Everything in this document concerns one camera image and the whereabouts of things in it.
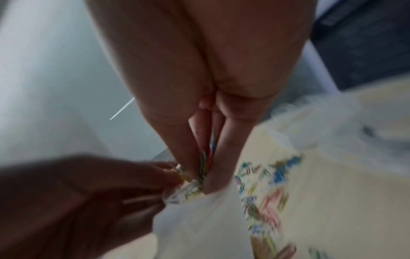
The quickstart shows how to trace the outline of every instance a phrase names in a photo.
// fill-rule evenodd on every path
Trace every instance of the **person's left hand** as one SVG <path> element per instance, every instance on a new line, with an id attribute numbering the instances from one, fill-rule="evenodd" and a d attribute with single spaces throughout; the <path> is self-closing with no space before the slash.
<path id="1" fill-rule="evenodd" d="M 72 157 L 0 170 L 0 258 L 96 258 L 148 234 L 167 163 Z"/>

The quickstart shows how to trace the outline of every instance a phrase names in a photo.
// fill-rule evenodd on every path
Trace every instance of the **person's right hand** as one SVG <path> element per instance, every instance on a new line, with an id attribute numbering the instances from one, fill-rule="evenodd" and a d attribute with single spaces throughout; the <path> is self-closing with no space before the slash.
<path id="1" fill-rule="evenodd" d="M 142 114 L 205 192 L 232 177 L 246 139 L 285 84 L 315 0 L 87 0 Z"/>

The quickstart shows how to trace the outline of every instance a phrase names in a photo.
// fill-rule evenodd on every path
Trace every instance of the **skin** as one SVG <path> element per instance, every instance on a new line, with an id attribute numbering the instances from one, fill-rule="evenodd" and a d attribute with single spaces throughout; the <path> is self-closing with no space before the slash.
<path id="1" fill-rule="evenodd" d="M 147 122 L 206 193 L 232 177 L 253 127 L 307 40 L 315 0 L 87 0 L 112 63 Z"/>
<path id="2" fill-rule="evenodd" d="M 97 258 L 146 235 L 168 163 L 70 157 L 0 170 L 0 258 Z"/>

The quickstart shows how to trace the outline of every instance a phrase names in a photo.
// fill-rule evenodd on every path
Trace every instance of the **white line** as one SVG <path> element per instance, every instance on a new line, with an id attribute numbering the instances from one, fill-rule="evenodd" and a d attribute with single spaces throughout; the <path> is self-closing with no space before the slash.
<path id="1" fill-rule="evenodd" d="M 111 117 L 110 120 L 112 120 L 113 118 L 115 118 L 115 116 L 117 116 L 120 112 L 122 112 L 125 108 L 127 108 L 127 106 L 132 103 L 135 100 L 135 97 L 133 97 L 131 100 L 128 101 L 128 103 L 126 103 L 116 114 L 114 114 L 113 117 Z"/>

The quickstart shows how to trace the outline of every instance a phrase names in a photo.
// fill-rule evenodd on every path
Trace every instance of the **white wall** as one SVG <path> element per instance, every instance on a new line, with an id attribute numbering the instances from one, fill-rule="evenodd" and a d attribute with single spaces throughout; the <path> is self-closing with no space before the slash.
<path id="1" fill-rule="evenodd" d="M 135 105 L 109 120 L 131 95 L 101 51 L 81 0 L 11 3 L 0 25 L 0 87 L 3 118 L 42 102 L 47 116 L 79 115 L 113 156 L 151 159 L 166 148 Z M 11 121 L 3 119 L 3 128 Z"/>

